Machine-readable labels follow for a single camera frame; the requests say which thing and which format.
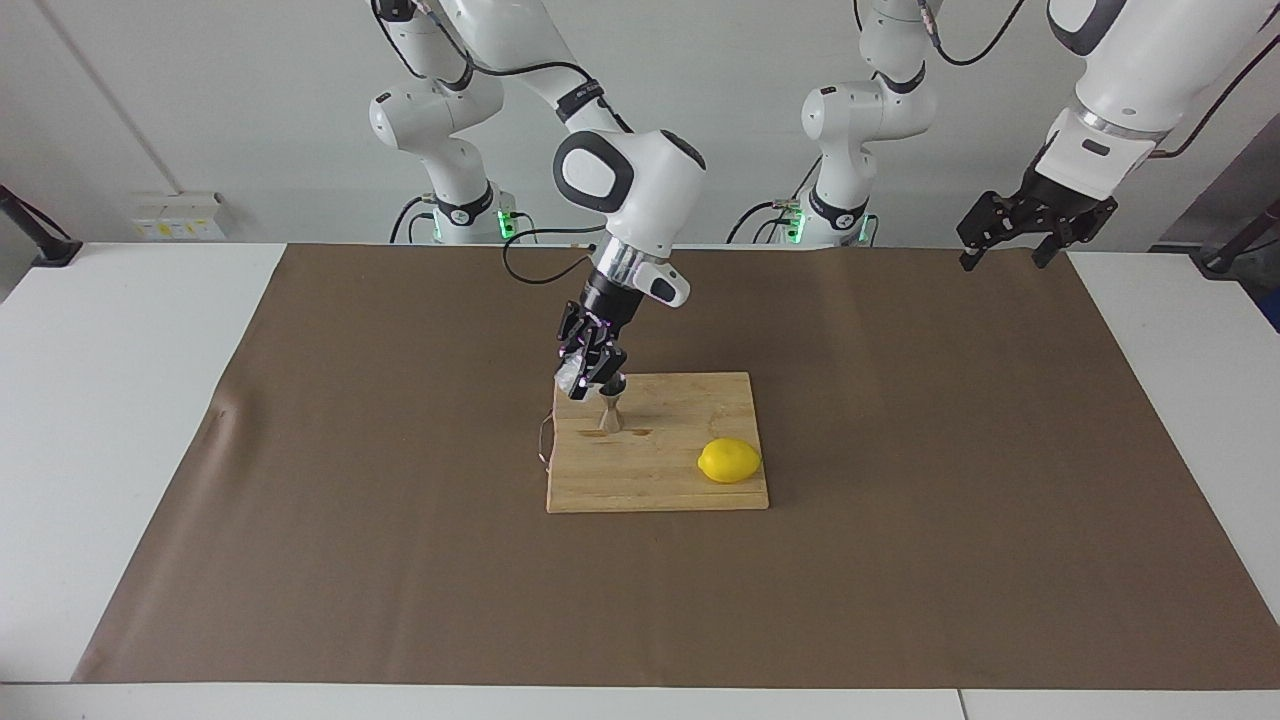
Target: lemon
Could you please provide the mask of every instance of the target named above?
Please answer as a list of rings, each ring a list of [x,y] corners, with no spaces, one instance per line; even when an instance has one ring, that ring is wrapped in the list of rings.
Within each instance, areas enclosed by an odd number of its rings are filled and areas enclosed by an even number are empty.
[[[721,437],[703,447],[698,469],[717,483],[740,483],[760,469],[760,454],[737,438]]]

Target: brown mat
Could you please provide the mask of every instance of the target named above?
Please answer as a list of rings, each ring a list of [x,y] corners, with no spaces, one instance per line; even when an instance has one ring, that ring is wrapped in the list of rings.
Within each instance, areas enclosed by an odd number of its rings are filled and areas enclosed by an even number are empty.
[[[771,510],[548,515],[577,282],[294,246],[76,678],[1280,687],[1280,629],[1070,263],[678,265],[692,300],[641,310],[628,369],[751,373]]]

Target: white electrical box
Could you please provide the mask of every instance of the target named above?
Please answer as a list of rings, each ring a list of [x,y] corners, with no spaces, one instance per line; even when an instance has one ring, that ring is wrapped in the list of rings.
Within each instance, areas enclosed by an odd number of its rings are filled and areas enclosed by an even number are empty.
[[[212,192],[134,195],[132,220],[146,240],[227,240],[227,213]]]

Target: white table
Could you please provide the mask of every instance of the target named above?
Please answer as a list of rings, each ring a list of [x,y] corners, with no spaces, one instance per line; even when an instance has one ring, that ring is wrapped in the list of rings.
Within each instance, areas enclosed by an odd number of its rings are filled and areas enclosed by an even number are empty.
[[[92,245],[69,268],[33,270],[0,304],[0,682],[27,683],[0,687],[4,720],[1280,717],[1280,692],[61,684],[282,251]],[[1238,287],[1203,281],[1185,258],[1070,258],[1280,618],[1280,337]]]

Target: robotic arm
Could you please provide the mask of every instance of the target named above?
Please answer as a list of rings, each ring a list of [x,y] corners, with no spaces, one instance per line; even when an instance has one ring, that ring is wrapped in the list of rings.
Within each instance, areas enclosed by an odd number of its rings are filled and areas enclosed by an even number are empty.
[[[489,181],[480,150],[452,136],[502,110],[502,81],[472,73],[445,29],[410,0],[374,0],[371,6],[415,76],[369,104],[374,133],[421,159],[435,191],[440,242],[500,241],[515,200]]]
[[[965,270],[1023,233],[1048,233],[1032,255],[1039,268],[1064,247],[1093,240],[1116,210],[1116,186],[1178,126],[1274,6],[1275,0],[1051,0],[1053,35],[1085,58],[1087,69],[1018,192],[983,193],[956,227]]]
[[[707,165],[668,131],[634,133],[600,83],[573,59],[539,0],[443,0],[448,19],[489,72],[513,76],[543,97],[570,131],[553,173],[575,205],[602,213],[607,236],[577,302],[561,320],[557,382],[573,400],[617,395],[626,352],[617,340],[649,296],[678,307],[689,283],[667,261],[701,191]]]
[[[929,5],[936,13],[942,0]],[[918,0],[874,0],[859,47],[874,78],[819,87],[804,104],[804,129],[822,149],[822,168],[803,191],[796,242],[847,245],[876,179],[876,158],[864,143],[920,135],[937,114],[937,94],[924,74],[929,37]]]

